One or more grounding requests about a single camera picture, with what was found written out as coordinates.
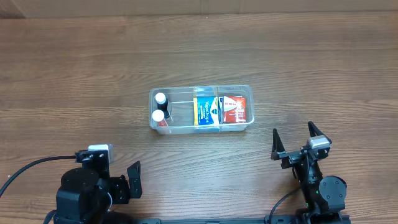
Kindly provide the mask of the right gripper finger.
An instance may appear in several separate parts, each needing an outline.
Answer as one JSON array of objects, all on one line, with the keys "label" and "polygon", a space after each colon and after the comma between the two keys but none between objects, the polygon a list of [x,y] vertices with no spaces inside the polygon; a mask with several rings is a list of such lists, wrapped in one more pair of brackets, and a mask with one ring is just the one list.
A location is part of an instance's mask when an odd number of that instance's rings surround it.
[{"label": "right gripper finger", "polygon": [[285,153],[285,148],[284,145],[282,144],[282,141],[280,139],[279,133],[277,132],[277,129],[274,128],[272,131],[272,154],[280,154],[280,153]]},{"label": "right gripper finger", "polygon": [[329,141],[330,144],[332,144],[332,140],[327,137],[323,132],[321,132],[317,126],[313,123],[313,121],[309,121],[308,122],[308,130],[310,133],[311,137],[315,137],[315,136],[324,136],[325,138],[327,138],[327,140]]}]

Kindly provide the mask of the red medicine sachet box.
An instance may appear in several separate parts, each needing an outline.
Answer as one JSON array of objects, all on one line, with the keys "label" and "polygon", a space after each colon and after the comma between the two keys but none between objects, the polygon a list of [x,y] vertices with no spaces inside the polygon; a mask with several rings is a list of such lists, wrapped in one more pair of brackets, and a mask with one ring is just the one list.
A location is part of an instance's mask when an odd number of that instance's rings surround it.
[{"label": "red medicine sachet box", "polygon": [[246,122],[246,99],[243,96],[224,96],[222,100],[224,123]]}]

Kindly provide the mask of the orange tube with white cap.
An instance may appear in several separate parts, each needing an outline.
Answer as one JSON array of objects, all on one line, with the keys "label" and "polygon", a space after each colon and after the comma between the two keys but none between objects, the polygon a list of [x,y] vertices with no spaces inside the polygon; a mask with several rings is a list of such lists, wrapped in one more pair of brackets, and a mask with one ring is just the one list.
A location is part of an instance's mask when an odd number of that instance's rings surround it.
[{"label": "orange tube with white cap", "polygon": [[162,110],[155,110],[152,112],[152,120],[156,126],[167,127],[168,124],[165,120],[165,114]]}]

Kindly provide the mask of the black bottle with white cap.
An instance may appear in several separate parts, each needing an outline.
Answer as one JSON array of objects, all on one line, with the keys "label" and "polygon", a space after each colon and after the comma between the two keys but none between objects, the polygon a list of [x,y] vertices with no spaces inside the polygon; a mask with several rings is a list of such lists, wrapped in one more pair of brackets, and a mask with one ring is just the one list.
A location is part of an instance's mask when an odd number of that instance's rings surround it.
[{"label": "black bottle with white cap", "polygon": [[164,112],[165,118],[169,118],[169,99],[166,97],[166,95],[161,92],[157,93],[155,95],[155,101],[157,103],[157,109]]}]

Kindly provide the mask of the blue yellow cough drops box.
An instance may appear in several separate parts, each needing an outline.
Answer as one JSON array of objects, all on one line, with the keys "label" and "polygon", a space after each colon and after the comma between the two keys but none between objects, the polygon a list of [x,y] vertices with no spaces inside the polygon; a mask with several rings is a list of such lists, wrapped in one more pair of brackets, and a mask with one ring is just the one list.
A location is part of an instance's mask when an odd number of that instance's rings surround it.
[{"label": "blue yellow cough drops box", "polygon": [[201,96],[193,99],[194,125],[219,125],[218,97]]}]

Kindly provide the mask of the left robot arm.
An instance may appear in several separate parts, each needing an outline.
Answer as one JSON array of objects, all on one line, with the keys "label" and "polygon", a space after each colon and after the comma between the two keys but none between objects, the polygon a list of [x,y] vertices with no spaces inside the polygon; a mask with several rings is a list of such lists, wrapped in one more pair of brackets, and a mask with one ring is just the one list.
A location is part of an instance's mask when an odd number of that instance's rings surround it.
[{"label": "left robot arm", "polygon": [[75,154],[81,167],[64,173],[56,194],[56,209],[44,223],[104,223],[114,204],[141,198],[141,163],[127,168],[128,176],[111,177],[109,150],[85,150]]}]

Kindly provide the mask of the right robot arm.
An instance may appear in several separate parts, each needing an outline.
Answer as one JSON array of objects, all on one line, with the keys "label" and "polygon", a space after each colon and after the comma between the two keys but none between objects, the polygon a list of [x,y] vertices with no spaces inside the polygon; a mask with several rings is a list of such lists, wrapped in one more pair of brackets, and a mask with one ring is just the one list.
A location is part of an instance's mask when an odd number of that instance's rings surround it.
[{"label": "right robot arm", "polygon": [[[318,161],[329,155],[332,140],[324,135],[312,121],[308,122],[310,137],[306,145],[298,151],[287,152],[276,129],[272,132],[271,159],[281,161],[281,168],[291,168],[300,186],[283,196],[265,217],[265,223],[313,223],[313,224],[347,224],[349,216],[342,215],[345,209],[347,183],[340,177],[324,177]],[[301,191],[306,207],[298,209],[294,215],[274,215],[276,208],[289,196]]]}]

